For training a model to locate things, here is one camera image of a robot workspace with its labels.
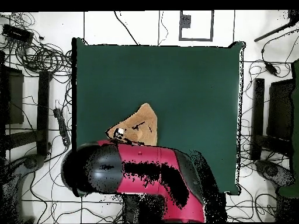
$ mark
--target black frame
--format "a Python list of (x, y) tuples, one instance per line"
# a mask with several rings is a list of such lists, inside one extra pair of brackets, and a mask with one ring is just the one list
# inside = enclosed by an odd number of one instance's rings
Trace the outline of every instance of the black frame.
[(191, 24), (191, 16), (184, 15), (183, 10), (180, 10), (180, 26), (179, 26), (179, 41), (206, 41), (213, 42), (214, 36), (214, 10), (211, 11), (211, 30), (210, 30), (210, 38), (182, 38), (182, 29), (190, 28)]
[(260, 160), (262, 148), (281, 153), (288, 158), (293, 156), (294, 149), (290, 140), (282, 140), (263, 135), (265, 80), (257, 78), (253, 81), (253, 112), (251, 129), (250, 160)]
[[(6, 77), (5, 53), (0, 52), (0, 89), (9, 92), (7, 88), (8, 82)], [(32, 142), (36, 142), (37, 154), (47, 156), (48, 154), (48, 115), (49, 115), (49, 83), (52, 75), (48, 71), (39, 72), (39, 97), (37, 106), (37, 131), (26, 131), (15, 134), (6, 135), (5, 125), (9, 116), (9, 96), (0, 95), (0, 156), (5, 157), (7, 150), (17, 148)]]

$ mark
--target tangled wires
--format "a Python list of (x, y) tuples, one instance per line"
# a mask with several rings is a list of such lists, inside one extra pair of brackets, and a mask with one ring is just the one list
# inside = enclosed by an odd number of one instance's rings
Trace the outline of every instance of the tangled wires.
[[(283, 34), (281, 36), (279, 36), (278, 38), (280, 37), (283, 37), (287, 34), (290, 34), (290, 33), (294, 33), (294, 32), (297, 32), (299, 31), (299, 29), (296, 29), (296, 30), (293, 30), (293, 31), (290, 31), (286, 34)], [(297, 40), (299, 39), (299, 36), (296, 38), (293, 46), (292, 46), (292, 49), (289, 53), (289, 55), (287, 56), (286, 60), (284, 62), (269, 62), (269, 61), (266, 61), (265, 58), (264, 58), (264, 53), (265, 53), (265, 47), (267, 44), (269, 44), (271, 41), (275, 40), (275, 39), (278, 39), (278, 38), (274, 38), (274, 39), (271, 39), (269, 40), (262, 48), (262, 59), (259, 59), (259, 60), (256, 60), (254, 62), (251, 63), (250, 67), (249, 67), (249, 75), (250, 75), (250, 82), (248, 83), (246, 89), (244, 90), (244, 94), (246, 95), (247, 98), (251, 99), (252, 100), (252, 97), (248, 94), (249, 90), (252, 88), (252, 84), (253, 84), (253, 81), (262, 73), (265, 73), (265, 72), (269, 72), (271, 73), (272, 75), (276, 76), (276, 77), (279, 77), (279, 78), (285, 78), (289, 75), (290, 71), (291, 71), (291, 68), (290, 68), (290, 65), (289, 63), (287, 62), (288, 58), (290, 57), (292, 51), (294, 50), (294, 46), (297, 42)], [(260, 65), (255, 65), (253, 66), (254, 64), (264, 64), (265, 65), (265, 69), (262, 69), (262, 66)], [(286, 68), (287, 68), (287, 73), (285, 75), (280, 75), (281, 73), (281, 69), (280, 69), (280, 66), (281, 65), (284, 65)], [(259, 69), (256, 73), (252, 73), (252, 70), (253, 69)], [(241, 133), (241, 165), (240, 165), (240, 169), (250, 169), (251, 172), (249, 175), (246, 175), (246, 176), (243, 176), (242, 178), (245, 178), (245, 177), (249, 177), (253, 172), (256, 172), (256, 169), (254, 169), (254, 161), (250, 160), (249, 158), (249, 155), (250, 155), (250, 151), (251, 151), (251, 147), (252, 147), (252, 144), (251, 144), (251, 123), (249, 122), (249, 120), (247, 120), (244, 115), (246, 113), (249, 113), (249, 111), (251, 111), (253, 109), (253, 107), (245, 110), (243, 113), (242, 113), (242, 124), (241, 124), (241, 127), (243, 130), (246, 130), (247, 129), (247, 132), (246, 134), (244, 134), (243, 132)], [(265, 160), (269, 160), (269, 161), (272, 161), (272, 162), (276, 162), (277, 164), (279, 163), (282, 163), (283, 160), (288, 160), (287, 158), (285, 158), (283, 155), (280, 157), (280, 158), (272, 158), (275, 153), (271, 150), (266, 150), (266, 149), (262, 149), (264, 152), (268, 152), (267, 156), (266, 156), (266, 159)], [(238, 208), (240, 211), (242, 211), (243, 213), (245, 213), (247, 215), (247, 217), (237, 217), (237, 218), (234, 218), (234, 217), (231, 217), (231, 216), (228, 216), (228, 219), (232, 220), (233, 222), (234, 221), (237, 221), (237, 222), (242, 222), (242, 220), (246, 220), (246, 221), (252, 221), (254, 222), (253, 220), (253, 216), (254, 216), (254, 213), (256, 213), (256, 216), (257, 216), (257, 219), (261, 222), (263, 222), (262, 218), (260, 217), (260, 215), (265, 215), (266, 213), (272, 217), (275, 217), (276, 215), (276, 207), (273, 207), (271, 206), (270, 204), (268, 204), (266, 207), (265, 206), (260, 206), (258, 203), (257, 203), (257, 200), (264, 196), (264, 197), (268, 197), (268, 198), (272, 198), (274, 199), (275, 201), (277, 201), (277, 198), (269, 193), (262, 193), (262, 194), (259, 194), (257, 195), (255, 198), (252, 196), (252, 194), (243, 186), (241, 186), (244, 191), (246, 191), (246, 193), (250, 196), (250, 200), (245, 200), (245, 201), (242, 201), (238, 204), (235, 204), (231, 198), (231, 201), (233, 203), (234, 206), (230, 206), (230, 207), (227, 207), (227, 211), (229, 211), (230, 209), (232, 208)], [(250, 202), (251, 203), (251, 206), (240, 206), (240, 204), (242, 204), (243, 202)], [(247, 214), (242, 208), (251, 208), (252, 209), (252, 213), (249, 215)]]

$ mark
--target black strip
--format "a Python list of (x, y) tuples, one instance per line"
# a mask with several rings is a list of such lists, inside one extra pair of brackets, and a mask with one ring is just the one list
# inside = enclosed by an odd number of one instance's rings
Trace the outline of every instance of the black strip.
[(251, 151), (250, 159), (259, 160), (262, 147), (256, 143), (256, 136), (263, 135), (265, 80), (257, 78), (253, 81), (253, 112), (251, 118)]
[(72, 151), (77, 150), (77, 39), (72, 38)]

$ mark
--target green backdrop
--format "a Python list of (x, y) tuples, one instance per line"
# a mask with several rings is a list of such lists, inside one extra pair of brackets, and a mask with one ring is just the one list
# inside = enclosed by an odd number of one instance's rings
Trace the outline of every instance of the green backdrop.
[(149, 103), (158, 146), (203, 154), (220, 191), (235, 185), (240, 52), (231, 48), (85, 45), (77, 39), (77, 146)]

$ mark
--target floor tile grout line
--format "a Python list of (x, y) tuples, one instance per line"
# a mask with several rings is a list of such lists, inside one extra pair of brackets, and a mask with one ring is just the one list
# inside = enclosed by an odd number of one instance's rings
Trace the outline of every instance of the floor tile grout line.
[[(23, 202), (59, 202), (59, 203), (75, 203), (75, 204), (81, 204), (81, 201), (57, 201), (57, 200), (29, 200), (29, 199), (22, 199)], [(88, 204), (122, 204), (122, 202), (99, 202), (99, 201), (83, 201), (83, 203)], [(235, 206), (235, 205), (227, 205), (226, 208), (255, 208), (254, 206)], [(267, 206), (257, 206), (257, 208), (267, 208)]]
[[(37, 199), (22, 199), (21, 201), (23, 202), (58, 202), (58, 203), (75, 203), (75, 204), (80, 204), (81, 201), (57, 201), (57, 200), (37, 200)], [(100, 202), (100, 201), (83, 201), (83, 203), (88, 203), (88, 204), (122, 204), (123, 202)]]

